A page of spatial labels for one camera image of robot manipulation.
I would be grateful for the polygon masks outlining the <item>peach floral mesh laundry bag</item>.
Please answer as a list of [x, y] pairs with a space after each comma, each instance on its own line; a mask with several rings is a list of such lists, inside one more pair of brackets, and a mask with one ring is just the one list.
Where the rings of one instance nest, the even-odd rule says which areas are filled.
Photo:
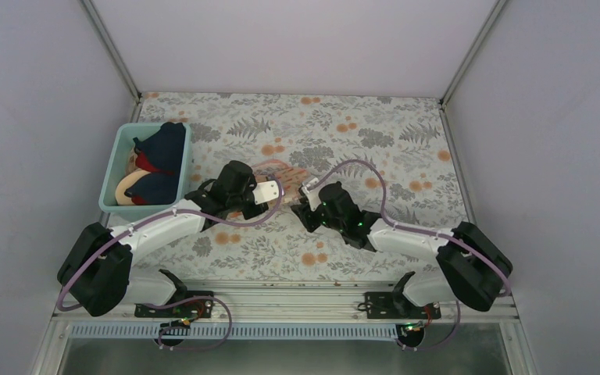
[[[278, 211], [282, 205], [290, 204], [298, 199], [302, 182], [309, 177], [309, 172], [307, 170], [300, 167], [289, 166], [278, 160], [265, 162], [258, 169], [254, 167], [251, 168], [257, 183], [267, 180], [277, 181], [284, 189], [284, 197], [267, 202], [269, 209], [262, 215], [249, 220], [267, 220], [274, 216], [276, 211]], [[238, 213], [242, 219], [244, 219], [240, 212], [233, 212], [231, 214], [235, 213]]]

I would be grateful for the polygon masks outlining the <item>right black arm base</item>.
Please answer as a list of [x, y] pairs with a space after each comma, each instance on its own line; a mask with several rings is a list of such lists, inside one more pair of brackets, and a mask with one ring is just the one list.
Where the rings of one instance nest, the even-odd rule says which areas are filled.
[[369, 320], [404, 320], [395, 325], [396, 339], [401, 346], [412, 348], [423, 342], [427, 327], [442, 316], [437, 302], [415, 306], [393, 292], [367, 292], [356, 309], [364, 312]]

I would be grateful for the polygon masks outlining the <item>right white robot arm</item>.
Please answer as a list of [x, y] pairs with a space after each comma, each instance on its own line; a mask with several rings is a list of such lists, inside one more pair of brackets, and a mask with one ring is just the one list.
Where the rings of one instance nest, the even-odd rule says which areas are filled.
[[476, 225], [461, 222], [441, 230], [402, 226], [379, 212], [360, 209], [340, 183], [302, 186], [291, 210], [308, 232], [325, 227], [353, 248], [406, 255], [432, 266], [429, 273], [405, 273], [394, 286], [391, 305], [402, 318], [447, 301], [487, 312], [513, 271], [509, 259]]

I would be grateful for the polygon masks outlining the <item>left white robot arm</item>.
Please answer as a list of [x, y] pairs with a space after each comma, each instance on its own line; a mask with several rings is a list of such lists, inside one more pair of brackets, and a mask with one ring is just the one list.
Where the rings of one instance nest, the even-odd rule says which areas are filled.
[[283, 184], [274, 175], [258, 182], [250, 166], [230, 161], [216, 179], [161, 212], [119, 227], [92, 223], [80, 232], [60, 266], [57, 280], [62, 288], [55, 307], [60, 312], [82, 308], [90, 316], [102, 316], [126, 302], [176, 316], [187, 298], [177, 279], [166, 271], [137, 276], [133, 266], [159, 248], [217, 224], [263, 223], [279, 209], [283, 195]]

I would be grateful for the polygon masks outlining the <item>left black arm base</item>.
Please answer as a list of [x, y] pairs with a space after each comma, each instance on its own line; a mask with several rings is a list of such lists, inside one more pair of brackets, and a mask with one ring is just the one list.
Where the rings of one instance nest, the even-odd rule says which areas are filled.
[[[186, 291], [184, 294], [176, 293], [167, 303], [178, 302], [186, 298], [198, 296], [214, 297], [213, 291]], [[168, 309], [152, 309], [143, 304], [136, 304], [134, 316], [137, 318], [160, 318], [168, 319], [170, 323], [161, 323], [160, 330], [166, 327], [190, 327], [191, 323], [201, 318], [210, 318], [213, 308], [212, 300], [196, 300], [185, 302]], [[183, 339], [162, 339], [164, 345], [175, 347], [181, 344]]]

